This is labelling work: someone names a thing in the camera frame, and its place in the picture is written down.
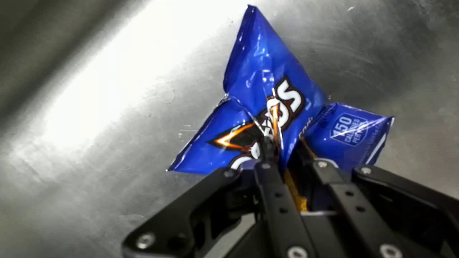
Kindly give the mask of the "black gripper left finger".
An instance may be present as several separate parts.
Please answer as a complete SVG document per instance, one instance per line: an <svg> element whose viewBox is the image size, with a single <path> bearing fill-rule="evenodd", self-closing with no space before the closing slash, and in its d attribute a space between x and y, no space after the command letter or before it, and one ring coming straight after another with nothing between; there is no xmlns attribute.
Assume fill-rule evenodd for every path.
<svg viewBox="0 0 459 258"><path fill-rule="evenodd" d="M278 149L261 142L261 157L218 169L134 229L124 258L202 258L245 215L255 223L228 258L314 258L314 246L278 169Z"/></svg>

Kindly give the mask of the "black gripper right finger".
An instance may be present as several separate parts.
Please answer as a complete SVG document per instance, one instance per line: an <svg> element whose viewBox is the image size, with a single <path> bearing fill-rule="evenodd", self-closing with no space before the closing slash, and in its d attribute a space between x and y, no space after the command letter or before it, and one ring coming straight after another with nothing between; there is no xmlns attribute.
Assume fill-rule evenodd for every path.
<svg viewBox="0 0 459 258"><path fill-rule="evenodd" d="M296 147L317 258L459 258L459 200L379 166L346 173Z"/></svg>

